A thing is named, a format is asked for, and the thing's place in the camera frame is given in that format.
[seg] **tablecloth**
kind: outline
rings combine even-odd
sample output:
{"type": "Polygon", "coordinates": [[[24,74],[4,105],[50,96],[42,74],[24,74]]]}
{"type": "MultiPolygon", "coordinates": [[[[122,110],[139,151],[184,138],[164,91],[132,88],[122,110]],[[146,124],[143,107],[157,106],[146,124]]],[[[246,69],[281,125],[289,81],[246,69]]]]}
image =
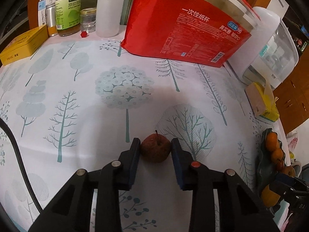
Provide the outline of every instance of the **tablecloth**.
{"type": "MultiPolygon", "coordinates": [[[[234,169],[254,190],[257,148],[269,125],[254,118],[245,85],[226,67],[131,55],[120,47],[122,36],[55,36],[0,70],[0,117],[42,207],[77,169],[101,169],[134,137],[143,141],[155,130],[177,137],[212,170],[234,169]]],[[[284,142],[280,128],[274,126],[284,142]]],[[[28,230],[39,213],[4,133],[0,182],[6,212],[28,230]]],[[[120,191],[119,201],[123,231],[188,231],[192,192],[179,189],[171,156],[160,164],[141,159],[132,190],[120,191]]]]}

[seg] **squeeze bottle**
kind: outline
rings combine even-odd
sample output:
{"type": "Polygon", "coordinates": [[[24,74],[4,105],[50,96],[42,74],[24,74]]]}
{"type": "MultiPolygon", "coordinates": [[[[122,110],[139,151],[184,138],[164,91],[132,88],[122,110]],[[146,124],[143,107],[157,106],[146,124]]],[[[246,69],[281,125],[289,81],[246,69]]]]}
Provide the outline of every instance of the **squeeze bottle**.
{"type": "Polygon", "coordinates": [[[118,34],[124,0],[98,0],[95,32],[99,37],[118,34]]]}

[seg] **fruit plate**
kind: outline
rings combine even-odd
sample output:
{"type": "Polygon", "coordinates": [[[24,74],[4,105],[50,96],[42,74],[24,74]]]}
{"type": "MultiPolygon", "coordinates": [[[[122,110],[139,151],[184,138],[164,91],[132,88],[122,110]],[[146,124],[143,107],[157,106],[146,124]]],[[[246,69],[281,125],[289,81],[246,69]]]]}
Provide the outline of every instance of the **fruit plate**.
{"type": "MultiPolygon", "coordinates": [[[[266,136],[271,132],[272,128],[268,128],[262,133],[262,143],[258,149],[258,166],[256,170],[256,181],[259,196],[261,196],[262,190],[275,179],[275,176],[278,173],[278,171],[276,170],[276,165],[271,162],[271,153],[265,147],[266,136]]],[[[279,145],[280,149],[282,149],[282,142],[280,140],[279,145]]]]}

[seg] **metal can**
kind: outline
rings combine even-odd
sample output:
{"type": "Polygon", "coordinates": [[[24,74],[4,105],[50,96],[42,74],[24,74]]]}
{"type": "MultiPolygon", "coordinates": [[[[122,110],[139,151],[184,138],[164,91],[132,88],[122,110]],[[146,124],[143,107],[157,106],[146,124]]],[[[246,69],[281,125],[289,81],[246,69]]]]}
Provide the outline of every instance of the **metal can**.
{"type": "Polygon", "coordinates": [[[55,36],[58,34],[55,17],[55,3],[47,4],[45,7],[45,18],[48,36],[55,36]]]}

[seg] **tree pattern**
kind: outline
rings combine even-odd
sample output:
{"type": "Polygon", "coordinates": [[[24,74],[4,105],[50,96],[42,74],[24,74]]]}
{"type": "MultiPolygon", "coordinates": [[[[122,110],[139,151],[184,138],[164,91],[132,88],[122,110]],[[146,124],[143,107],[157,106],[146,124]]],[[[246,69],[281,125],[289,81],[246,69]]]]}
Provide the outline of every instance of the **tree pattern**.
{"type": "Polygon", "coordinates": [[[10,64],[7,70],[4,72],[3,77],[1,78],[0,84],[3,89],[3,93],[1,95],[0,101],[2,100],[2,97],[4,94],[8,91],[11,91],[14,86],[16,85],[17,80],[19,79],[21,75],[21,69],[23,68],[24,65],[20,65],[18,68],[12,69],[13,64],[10,64]]]}
{"type": "Polygon", "coordinates": [[[126,109],[127,143],[130,142],[129,109],[152,100],[153,83],[153,79],[146,77],[143,70],[129,66],[113,67],[102,72],[95,81],[95,93],[101,96],[107,107],[126,109]]]}
{"type": "Polygon", "coordinates": [[[245,147],[242,142],[238,142],[238,151],[239,153],[239,161],[240,165],[240,175],[243,181],[247,184],[250,189],[254,188],[254,166],[250,163],[250,159],[248,158],[248,152],[245,151],[245,147]]]}
{"type": "Polygon", "coordinates": [[[87,47],[91,44],[91,41],[67,41],[62,42],[61,45],[64,46],[63,48],[59,49],[58,52],[64,54],[62,59],[65,59],[65,57],[69,54],[74,54],[78,50],[78,48],[87,47]]]}
{"type": "MultiPolygon", "coordinates": [[[[119,208],[120,208],[120,217],[133,221],[124,227],[122,225],[122,231],[131,230],[136,231],[138,228],[148,229],[149,226],[157,227],[156,220],[142,219],[141,221],[136,221],[138,218],[141,219],[143,213],[148,213],[148,208],[140,207],[146,202],[141,202],[139,198],[133,198],[131,195],[127,195],[128,191],[119,191],[119,208]]],[[[96,209],[92,209],[92,215],[95,216],[96,209]]],[[[92,228],[95,228],[95,222],[91,222],[92,228]]]]}
{"type": "Polygon", "coordinates": [[[162,74],[159,75],[159,77],[167,77],[172,76],[176,91],[180,91],[176,82],[176,79],[183,79],[186,78],[184,75],[184,70],[179,69],[180,66],[182,66],[180,61],[175,60],[169,60],[169,59],[163,59],[162,61],[156,62],[156,68],[158,72],[161,72],[162,74]]]}
{"type": "Polygon", "coordinates": [[[202,65],[195,64],[194,66],[196,67],[197,74],[200,75],[200,80],[204,84],[204,89],[207,92],[207,96],[213,99],[211,102],[214,105],[214,111],[220,114],[223,118],[225,125],[228,125],[223,114],[227,110],[227,107],[223,105],[221,96],[219,95],[219,92],[217,92],[217,88],[215,87],[216,84],[212,82],[210,75],[206,72],[204,68],[202,68],[202,65]]]}
{"type": "Polygon", "coordinates": [[[211,121],[189,104],[169,107],[156,129],[169,140],[178,138],[181,147],[189,151],[194,160],[206,157],[216,143],[216,133],[211,121]]]}
{"type": "Polygon", "coordinates": [[[77,75],[81,73],[86,73],[93,68],[93,64],[89,64],[89,56],[85,52],[81,52],[75,55],[70,62],[72,69],[76,70],[74,75],[74,81],[77,75]]]}
{"type": "Polygon", "coordinates": [[[76,123],[72,121],[75,120],[78,115],[76,113],[69,113],[79,107],[79,105],[75,102],[77,99],[72,97],[75,94],[76,92],[69,91],[68,94],[63,95],[63,98],[58,102],[60,105],[55,106],[55,108],[57,108],[59,112],[56,112],[56,114],[54,114],[55,117],[50,118],[50,120],[53,121],[53,125],[48,129],[51,130],[53,133],[44,137],[44,139],[52,143],[54,147],[58,149],[57,162],[62,162],[63,147],[76,146],[76,139],[71,138],[71,136],[74,135],[75,132],[68,130],[67,133],[65,133],[65,129],[67,129],[67,127],[76,125],[76,123]]]}
{"type": "Polygon", "coordinates": [[[108,40],[107,43],[102,44],[102,46],[100,46],[100,50],[116,52],[117,56],[121,56],[121,54],[128,53],[125,49],[121,47],[120,41],[112,41],[112,40],[108,40]]]}
{"type": "MultiPolygon", "coordinates": [[[[0,118],[4,121],[4,122],[8,122],[9,118],[7,116],[7,112],[8,112],[8,108],[10,107],[10,101],[5,102],[5,104],[2,105],[1,109],[0,109],[0,118]]],[[[0,140],[7,140],[7,134],[0,128],[0,140]]]]}
{"type": "Polygon", "coordinates": [[[253,135],[255,135],[256,137],[256,149],[258,149],[261,145],[262,142],[262,133],[263,133],[263,129],[262,129],[262,125],[260,124],[260,122],[255,118],[254,114],[252,111],[249,112],[250,115],[250,120],[252,121],[253,125],[253,135]]]}
{"type": "Polygon", "coordinates": [[[1,166],[4,166],[4,163],[5,163],[5,159],[4,159],[4,156],[5,156],[5,152],[3,150],[3,144],[0,145],[0,165],[1,166]]]}
{"type": "Polygon", "coordinates": [[[20,135],[21,137],[23,136],[25,126],[33,123],[37,117],[45,112],[46,107],[42,103],[45,99],[45,93],[43,92],[45,90],[45,84],[45,80],[37,81],[37,85],[31,87],[31,89],[24,95],[23,101],[16,108],[16,114],[20,115],[24,120],[23,130],[20,135]]]}
{"type": "Polygon", "coordinates": [[[244,90],[240,89],[240,88],[237,88],[234,83],[232,82],[232,80],[230,79],[223,79],[224,81],[224,84],[227,88],[227,92],[228,94],[230,95],[230,97],[234,100],[237,100],[241,109],[243,110],[243,114],[246,116],[245,112],[244,112],[244,109],[243,109],[243,106],[242,106],[242,102],[243,102],[243,93],[244,93],[244,90]]]}
{"type": "Polygon", "coordinates": [[[25,86],[27,86],[30,82],[30,80],[32,79],[33,75],[43,71],[47,68],[47,66],[49,65],[50,61],[53,58],[53,53],[54,53],[54,49],[50,49],[47,52],[45,52],[38,60],[36,60],[33,65],[31,65],[31,67],[29,68],[28,73],[32,74],[31,77],[29,78],[28,82],[26,83],[25,86]]]}
{"type": "MultiPolygon", "coordinates": [[[[46,201],[49,196],[49,190],[45,181],[35,173],[29,173],[28,178],[38,201],[46,201]]],[[[11,188],[15,197],[21,202],[17,208],[18,212],[23,218],[32,224],[38,217],[39,212],[36,209],[29,193],[24,189],[24,186],[20,183],[20,181],[15,179],[12,182],[11,188]]]]}

